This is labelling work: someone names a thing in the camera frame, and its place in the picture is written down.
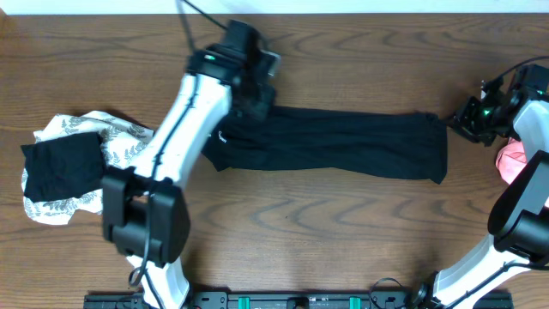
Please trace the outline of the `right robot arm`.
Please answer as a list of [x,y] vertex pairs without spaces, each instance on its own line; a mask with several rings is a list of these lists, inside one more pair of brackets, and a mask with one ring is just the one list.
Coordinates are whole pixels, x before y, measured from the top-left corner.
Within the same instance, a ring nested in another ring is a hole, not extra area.
[[513,129],[527,165],[494,204],[488,234],[434,276],[420,308],[472,308],[513,276],[548,270],[548,96],[536,91],[516,114]]

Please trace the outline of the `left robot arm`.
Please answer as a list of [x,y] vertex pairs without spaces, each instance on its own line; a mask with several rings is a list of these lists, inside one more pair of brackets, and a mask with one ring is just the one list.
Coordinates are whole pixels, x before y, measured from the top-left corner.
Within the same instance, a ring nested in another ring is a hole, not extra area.
[[184,188],[196,159],[231,110],[266,117],[275,91],[268,81],[281,58],[225,47],[195,52],[177,98],[146,148],[125,169],[109,167],[101,181],[103,235],[134,269],[150,308],[183,308],[190,284],[180,255],[190,233]]

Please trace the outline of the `black t-shirt with logo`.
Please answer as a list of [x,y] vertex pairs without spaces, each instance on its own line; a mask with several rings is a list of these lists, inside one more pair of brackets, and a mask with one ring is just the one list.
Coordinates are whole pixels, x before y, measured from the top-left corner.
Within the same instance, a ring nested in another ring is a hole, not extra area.
[[441,184],[448,169],[446,126],[425,112],[392,115],[275,106],[263,121],[224,118],[202,153],[217,171],[333,167]]

